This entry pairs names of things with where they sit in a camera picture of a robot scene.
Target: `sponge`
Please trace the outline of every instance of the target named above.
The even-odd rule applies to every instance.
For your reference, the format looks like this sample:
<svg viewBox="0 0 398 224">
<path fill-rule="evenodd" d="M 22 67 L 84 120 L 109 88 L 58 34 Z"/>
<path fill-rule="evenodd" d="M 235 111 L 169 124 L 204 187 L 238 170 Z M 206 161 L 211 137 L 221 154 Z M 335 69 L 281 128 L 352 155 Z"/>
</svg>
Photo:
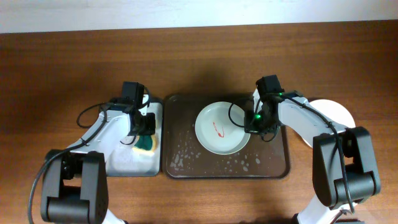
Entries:
<svg viewBox="0 0 398 224">
<path fill-rule="evenodd" d="M 155 135 L 151 136 L 137 136 L 138 140 L 132 150 L 139 154 L 152 156 L 155 153 L 157 146 Z"/>
</svg>

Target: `white wall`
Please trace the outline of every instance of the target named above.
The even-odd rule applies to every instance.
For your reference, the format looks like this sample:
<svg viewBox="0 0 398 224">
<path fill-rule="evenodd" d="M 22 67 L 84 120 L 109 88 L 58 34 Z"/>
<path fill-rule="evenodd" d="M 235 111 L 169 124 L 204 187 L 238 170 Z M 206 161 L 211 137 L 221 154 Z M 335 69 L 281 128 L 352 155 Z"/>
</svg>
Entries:
<svg viewBox="0 0 398 224">
<path fill-rule="evenodd" d="M 0 33 L 398 19 L 398 0 L 0 0 Z"/>
</svg>

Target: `yellow sponge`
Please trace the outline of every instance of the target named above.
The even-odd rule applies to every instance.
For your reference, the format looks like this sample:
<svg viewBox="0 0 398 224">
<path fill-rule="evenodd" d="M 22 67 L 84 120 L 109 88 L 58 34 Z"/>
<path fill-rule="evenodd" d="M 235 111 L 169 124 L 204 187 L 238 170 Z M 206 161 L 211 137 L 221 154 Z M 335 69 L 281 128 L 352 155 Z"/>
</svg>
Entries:
<svg viewBox="0 0 398 224">
<path fill-rule="evenodd" d="M 137 136 L 138 140 L 132 150 L 139 154 L 152 156 L 155 153 L 157 146 L 155 135 L 151 136 Z"/>
</svg>

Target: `white bowl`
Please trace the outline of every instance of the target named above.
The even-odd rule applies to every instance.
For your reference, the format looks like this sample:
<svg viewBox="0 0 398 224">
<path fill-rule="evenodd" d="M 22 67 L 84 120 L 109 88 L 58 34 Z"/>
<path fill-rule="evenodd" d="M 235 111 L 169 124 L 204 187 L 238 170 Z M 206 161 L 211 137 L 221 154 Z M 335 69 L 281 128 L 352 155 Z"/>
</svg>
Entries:
<svg viewBox="0 0 398 224">
<path fill-rule="evenodd" d="M 231 103 L 216 102 L 206 106 L 198 115 L 195 132 L 200 144 L 210 152 L 228 155 L 241 150 L 249 141 L 250 134 L 235 126 L 228 118 Z M 243 125 L 244 111 L 234 105 L 231 118 Z"/>
</svg>

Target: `white plate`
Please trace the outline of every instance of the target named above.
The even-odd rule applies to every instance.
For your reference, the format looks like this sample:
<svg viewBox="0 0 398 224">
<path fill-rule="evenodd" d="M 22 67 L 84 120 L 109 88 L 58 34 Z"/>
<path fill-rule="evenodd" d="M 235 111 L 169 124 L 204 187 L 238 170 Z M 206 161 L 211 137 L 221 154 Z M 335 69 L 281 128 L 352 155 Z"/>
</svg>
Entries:
<svg viewBox="0 0 398 224">
<path fill-rule="evenodd" d="M 231 103 L 216 102 L 206 106 L 198 115 L 195 132 L 200 144 L 210 152 L 228 155 L 241 150 L 250 139 L 250 134 L 235 126 L 228 118 Z M 244 111 L 234 105 L 231 118 L 243 125 Z"/>
<path fill-rule="evenodd" d="M 333 121 L 349 128 L 355 128 L 354 118 L 343 105 L 331 100 L 314 100 L 310 102 L 310 105 Z"/>
</svg>

